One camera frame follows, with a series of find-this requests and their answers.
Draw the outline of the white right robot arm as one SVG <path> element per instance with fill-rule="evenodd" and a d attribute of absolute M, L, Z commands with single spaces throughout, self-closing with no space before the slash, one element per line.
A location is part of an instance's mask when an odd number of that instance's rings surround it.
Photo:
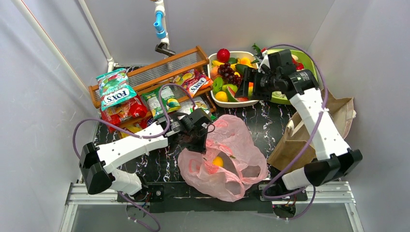
<path fill-rule="evenodd" d="M 286 95 L 297 110 L 310 137 L 297 157 L 313 144 L 317 161 L 280 175 L 286 190 L 320 186 L 348 174 L 363 159 L 360 150 L 352 150 L 339 134 L 326 108 L 328 91 L 321 93 L 312 71 L 298 70 L 289 49 L 260 55 L 258 69 L 246 67 L 235 97 L 246 97 L 253 83 L 252 98 L 268 100 L 275 90 Z"/>

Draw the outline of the dark grape bunch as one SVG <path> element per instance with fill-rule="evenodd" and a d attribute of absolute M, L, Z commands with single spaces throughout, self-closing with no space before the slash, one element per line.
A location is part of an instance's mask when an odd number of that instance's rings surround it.
<path fill-rule="evenodd" d="M 227 84 L 233 84 L 239 87 L 242 82 L 242 76 L 236 70 L 235 64 L 223 63 L 222 65 L 219 65 L 218 74 L 222 76 L 222 79 Z"/>

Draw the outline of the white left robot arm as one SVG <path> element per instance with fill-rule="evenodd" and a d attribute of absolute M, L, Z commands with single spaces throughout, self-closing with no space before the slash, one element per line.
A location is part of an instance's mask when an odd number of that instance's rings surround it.
<path fill-rule="evenodd" d="M 205 153 L 208 127 L 211 124 L 211 117 L 199 108 L 190 114 L 174 113 L 162 117 L 141 131 L 108 144 L 84 145 L 79 168 L 88 194 L 95 195 L 111 189 L 135 197 L 142 190 L 148 190 L 148 184 L 141 176 L 118 167 L 172 144 Z"/>

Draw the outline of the watermelon slice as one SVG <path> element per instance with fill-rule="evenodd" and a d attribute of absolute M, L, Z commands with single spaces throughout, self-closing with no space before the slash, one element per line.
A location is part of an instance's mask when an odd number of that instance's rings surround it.
<path fill-rule="evenodd" d="M 249 101 L 248 98 L 246 97 L 235 97 L 237 91 L 237 86 L 233 84 L 227 84 L 225 85 L 224 92 L 227 94 L 228 101 L 229 102 L 247 102 Z"/>

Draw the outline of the pink plastic grocery bag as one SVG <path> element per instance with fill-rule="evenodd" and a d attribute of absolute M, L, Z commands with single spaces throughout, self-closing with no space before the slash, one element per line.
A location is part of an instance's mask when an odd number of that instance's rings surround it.
<path fill-rule="evenodd" d="M 252 185 L 267 178 L 266 158 L 239 117 L 222 115 L 214 125 L 215 130 L 207 135 L 206 153 L 184 149 L 177 165 L 188 185 L 219 200 L 235 202 L 244 198 Z M 222 157 L 223 167 L 212 164 L 217 156 Z"/>

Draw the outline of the yellow lemon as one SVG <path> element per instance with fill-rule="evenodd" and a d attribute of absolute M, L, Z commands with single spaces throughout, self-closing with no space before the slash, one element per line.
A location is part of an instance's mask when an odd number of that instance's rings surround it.
<path fill-rule="evenodd" d="M 224 166 L 224 161 L 222 157 L 217 156 L 213 159 L 212 164 L 218 167 L 223 167 Z"/>

